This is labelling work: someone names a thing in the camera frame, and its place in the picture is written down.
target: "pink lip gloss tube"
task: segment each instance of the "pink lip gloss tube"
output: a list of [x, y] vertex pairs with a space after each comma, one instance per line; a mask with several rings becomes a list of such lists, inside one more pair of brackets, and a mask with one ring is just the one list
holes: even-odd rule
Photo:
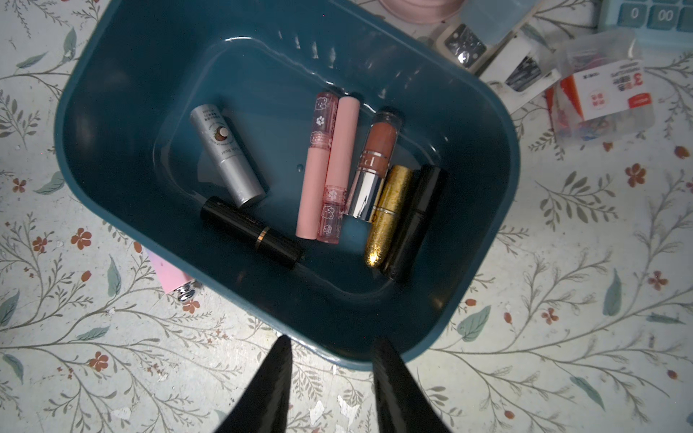
[[318, 94], [315, 99], [313, 131], [310, 133], [299, 218], [296, 223], [296, 236], [299, 238], [316, 239], [317, 237], [322, 209], [322, 190], [327, 177], [338, 101], [339, 98], [328, 91]]
[[317, 239], [328, 244], [340, 242], [342, 231], [342, 215], [347, 206], [347, 184], [353, 142], [356, 138], [358, 110], [361, 102], [351, 96], [340, 98], [337, 106], [335, 135], [332, 139], [330, 163], [327, 167], [327, 178], [322, 195], [322, 212]]

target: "calculator button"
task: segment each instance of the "calculator button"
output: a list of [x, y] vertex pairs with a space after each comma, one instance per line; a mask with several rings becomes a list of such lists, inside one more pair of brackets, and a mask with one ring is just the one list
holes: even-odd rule
[[676, 6], [652, 6], [647, 28], [654, 30], [671, 30], [674, 28], [678, 8]]
[[645, 24], [647, 7], [633, 3], [623, 3], [621, 14], [618, 16], [618, 25], [621, 27], [641, 27]]
[[693, 8], [684, 8], [678, 19], [678, 31], [693, 32]]

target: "pink object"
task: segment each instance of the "pink object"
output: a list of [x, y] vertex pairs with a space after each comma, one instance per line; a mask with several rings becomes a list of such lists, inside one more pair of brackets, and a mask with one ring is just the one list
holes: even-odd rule
[[452, 17], [464, 0], [380, 0], [399, 19], [414, 24], [433, 24]]
[[335, 136], [332, 140], [330, 164], [327, 168], [327, 178], [322, 197], [322, 212], [317, 239], [320, 242], [338, 244], [342, 230], [342, 215], [347, 205], [347, 184], [353, 142], [356, 139], [356, 125], [361, 102], [345, 96], [340, 99], [337, 107]]
[[149, 255], [149, 261], [152, 263], [152, 267], [159, 277], [159, 281], [161, 282], [161, 287], [164, 289], [164, 293], [169, 294], [173, 290], [176, 290], [177, 288], [193, 280], [193, 277], [171, 265], [163, 258], [157, 256], [149, 250], [146, 251]]
[[296, 236], [299, 238], [315, 239], [317, 237], [320, 209], [322, 209], [322, 190], [327, 177], [338, 101], [337, 96], [327, 91], [318, 94], [315, 100], [313, 131], [310, 133], [310, 147], [306, 160], [299, 217], [296, 223]]

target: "gold glitter lipstick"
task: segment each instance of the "gold glitter lipstick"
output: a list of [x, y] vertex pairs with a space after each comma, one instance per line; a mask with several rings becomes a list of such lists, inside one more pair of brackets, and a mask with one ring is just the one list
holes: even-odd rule
[[378, 267], [385, 261], [413, 177], [414, 171], [404, 166], [390, 169], [383, 194], [374, 208], [373, 225], [364, 256], [368, 267]]

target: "table surface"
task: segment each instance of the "table surface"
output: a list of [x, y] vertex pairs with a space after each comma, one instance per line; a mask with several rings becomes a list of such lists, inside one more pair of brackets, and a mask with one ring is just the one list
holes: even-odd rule
[[[210, 290], [163, 296], [141, 245], [62, 187], [55, 108], [106, 5], [0, 10], [0, 425], [210, 432], [277, 335]], [[437, 27], [362, 7], [424, 43]], [[553, 45], [596, 13], [548, 0], [530, 24]], [[693, 53], [645, 62], [646, 132], [563, 150], [543, 98], [513, 115], [515, 202], [449, 327], [408, 364], [453, 431], [692, 429]], [[300, 346], [291, 404], [290, 432], [378, 429], [371, 375]]]

